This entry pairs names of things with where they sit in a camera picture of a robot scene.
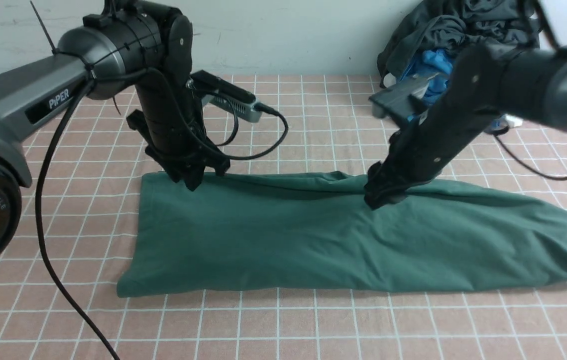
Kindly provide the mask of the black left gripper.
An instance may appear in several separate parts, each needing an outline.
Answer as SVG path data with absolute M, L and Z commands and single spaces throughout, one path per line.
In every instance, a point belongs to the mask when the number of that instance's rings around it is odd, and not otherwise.
M 141 109 L 126 117 L 128 127 L 142 136 L 145 153 L 173 182 L 183 182 L 194 192 L 206 168 L 226 174 L 231 162 L 208 138 L 201 98 L 192 89 L 173 84 L 165 75 L 144 75 L 135 89 Z

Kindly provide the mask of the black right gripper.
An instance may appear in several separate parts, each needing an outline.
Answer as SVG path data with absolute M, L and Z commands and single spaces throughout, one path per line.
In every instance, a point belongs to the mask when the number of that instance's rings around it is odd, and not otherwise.
M 404 201 L 407 189 L 434 180 L 483 130 L 480 111 L 437 101 L 422 123 L 401 132 L 386 159 L 368 175 L 366 205 L 377 210 Z

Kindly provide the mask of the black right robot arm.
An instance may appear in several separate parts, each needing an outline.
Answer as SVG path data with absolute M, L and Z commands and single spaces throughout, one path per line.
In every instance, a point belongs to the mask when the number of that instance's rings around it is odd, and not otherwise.
M 373 116 L 398 131 L 384 161 L 368 169 L 365 202 L 372 209 L 401 202 L 431 182 L 503 114 L 567 133 L 567 45 L 556 50 L 475 45 L 457 58 L 434 105 L 416 93 L 434 75 L 417 75 L 370 96 Z

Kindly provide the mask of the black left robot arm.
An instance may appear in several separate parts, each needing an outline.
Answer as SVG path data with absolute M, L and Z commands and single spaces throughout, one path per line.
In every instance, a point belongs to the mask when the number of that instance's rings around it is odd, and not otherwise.
M 83 98 L 109 100 L 134 87 L 141 109 L 126 121 L 174 182 L 194 191 L 206 168 L 230 160 L 208 139 L 201 96 L 188 86 L 194 29 L 177 7 L 107 0 L 100 14 L 67 31 L 52 54 L 0 74 L 0 254 L 18 228 L 21 189 L 32 186 L 23 142 Z

